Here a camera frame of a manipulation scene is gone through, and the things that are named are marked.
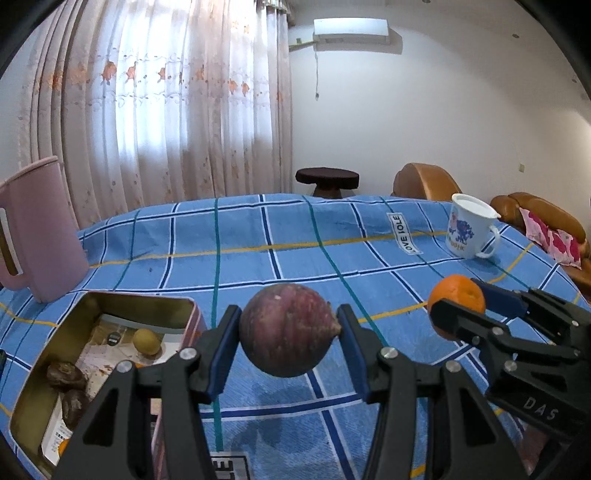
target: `pink cushion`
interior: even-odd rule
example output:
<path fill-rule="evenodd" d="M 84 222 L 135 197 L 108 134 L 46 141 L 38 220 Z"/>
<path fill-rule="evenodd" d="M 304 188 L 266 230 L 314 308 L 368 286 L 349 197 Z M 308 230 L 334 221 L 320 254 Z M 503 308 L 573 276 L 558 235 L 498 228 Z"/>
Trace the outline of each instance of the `pink cushion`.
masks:
<path fill-rule="evenodd" d="M 579 244 L 563 230 L 552 230 L 535 213 L 520 208 L 525 222 L 525 236 L 538 244 L 561 265 L 581 268 Z"/>

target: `curtain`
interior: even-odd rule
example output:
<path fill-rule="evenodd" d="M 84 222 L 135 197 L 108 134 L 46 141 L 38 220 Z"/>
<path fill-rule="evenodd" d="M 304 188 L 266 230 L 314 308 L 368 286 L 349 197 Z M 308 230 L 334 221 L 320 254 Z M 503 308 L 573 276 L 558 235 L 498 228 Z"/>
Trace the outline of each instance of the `curtain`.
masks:
<path fill-rule="evenodd" d="M 81 228 L 290 192 L 288 14 L 283 1 L 67 0 L 30 58 L 20 165 L 60 158 Z"/>

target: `pink pitcher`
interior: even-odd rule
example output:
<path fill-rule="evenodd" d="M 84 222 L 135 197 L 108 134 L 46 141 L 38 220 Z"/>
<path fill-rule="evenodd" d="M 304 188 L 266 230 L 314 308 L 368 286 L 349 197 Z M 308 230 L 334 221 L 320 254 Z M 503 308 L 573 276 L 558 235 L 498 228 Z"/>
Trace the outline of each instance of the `pink pitcher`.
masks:
<path fill-rule="evenodd" d="M 37 301 L 58 299 L 78 285 L 88 272 L 72 221 L 57 157 L 39 160 L 0 185 L 0 207 L 22 273 L 12 258 L 0 255 L 0 282 L 9 290 L 29 287 Z"/>

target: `label on tablecloth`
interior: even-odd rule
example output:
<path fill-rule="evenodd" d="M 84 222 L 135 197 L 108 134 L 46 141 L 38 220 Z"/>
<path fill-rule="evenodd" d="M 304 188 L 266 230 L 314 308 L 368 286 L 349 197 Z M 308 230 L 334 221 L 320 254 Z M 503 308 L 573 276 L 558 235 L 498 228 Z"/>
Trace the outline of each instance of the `label on tablecloth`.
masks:
<path fill-rule="evenodd" d="M 402 248 L 402 251 L 408 255 L 418 255 L 423 253 L 415 246 L 404 215 L 398 212 L 389 213 L 388 218 L 390 219 L 390 222 L 392 222 L 392 228 L 394 229 L 396 241 L 398 242 L 400 248 Z"/>
<path fill-rule="evenodd" d="M 212 452 L 217 480 L 254 480 L 246 453 Z"/>

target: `blue plaid tablecloth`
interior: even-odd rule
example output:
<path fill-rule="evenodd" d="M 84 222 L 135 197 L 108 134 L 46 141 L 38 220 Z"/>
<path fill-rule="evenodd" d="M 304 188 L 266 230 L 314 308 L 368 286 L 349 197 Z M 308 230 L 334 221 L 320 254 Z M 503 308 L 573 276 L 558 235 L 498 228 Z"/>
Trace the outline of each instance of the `blue plaid tablecloth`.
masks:
<path fill-rule="evenodd" d="M 364 327 L 415 361 L 458 360 L 485 389 L 477 352 L 431 328 L 425 300 L 442 277 L 459 273 L 508 289 L 541 288 L 589 307 L 564 271 L 508 225 L 498 224 L 502 242 L 490 261 L 452 256 L 444 243 L 449 212 L 449 203 L 394 197 L 273 194 L 147 207 L 97 223 L 79 233 L 92 267 L 74 291 L 50 304 L 36 303 L 28 290 L 0 293 L 0 348 L 8 354 L 0 428 L 40 477 L 8 433 L 9 418 L 38 354 L 88 290 L 191 297 L 214 327 L 227 305 L 244 307 L 266 285 L 301 283 L 335 307 L 351 304 Z M 420 254 L 401 248 L 389 213 L 403 215 Z M 543 341 L 522 320 L 491 316 L 509 323 L 515 336 Z M 422 478 L 424 403 L 417 412 L 411 476 Z M 498 414 L 517 440 L 520 423 Z M 212 452 L 243 456 L 254 480 L 361 478 L 376 415 L 377 407 L 354 393 L 338 342 L 297 378 L 258 371 L 239 348 L 225 392 L 202 409 Z"/>

